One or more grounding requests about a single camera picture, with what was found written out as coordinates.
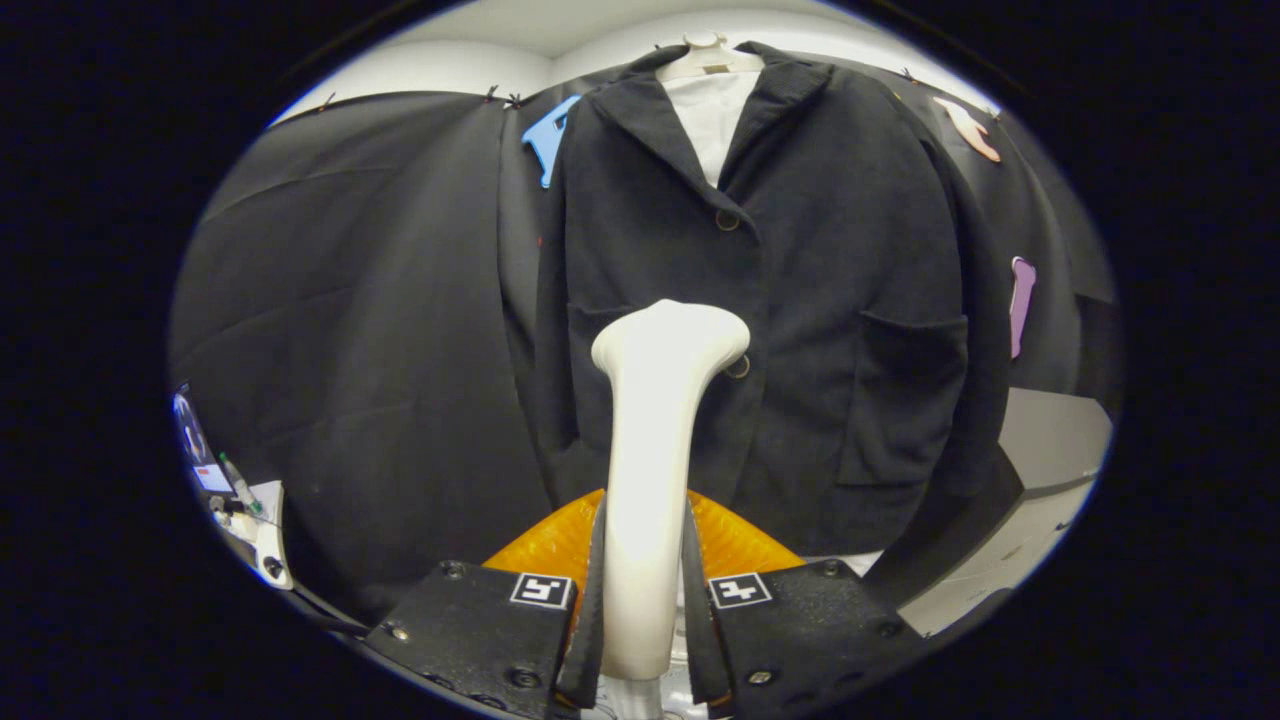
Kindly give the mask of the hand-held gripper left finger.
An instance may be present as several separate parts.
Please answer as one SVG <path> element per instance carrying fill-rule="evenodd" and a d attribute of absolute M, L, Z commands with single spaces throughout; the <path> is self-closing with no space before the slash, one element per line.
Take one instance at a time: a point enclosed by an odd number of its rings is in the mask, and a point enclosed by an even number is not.
<path fill-rule="evenodd" d="M 579 715 L 604 651 L 605 495 L 556 510 L 485 562 L 445 560 L 366 634 L 366 655 L 485 715 Z"/>

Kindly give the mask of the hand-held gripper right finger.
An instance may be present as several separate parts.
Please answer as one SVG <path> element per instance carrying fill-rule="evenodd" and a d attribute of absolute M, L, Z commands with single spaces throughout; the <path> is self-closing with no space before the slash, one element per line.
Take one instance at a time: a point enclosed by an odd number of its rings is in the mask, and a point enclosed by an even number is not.
<path fill-rule="evenodd" d="M 712 715 L 813 715 L 916 661 L 925 639 L 841 559 L 806 561 L 690 492 L 684 620 Z"/>

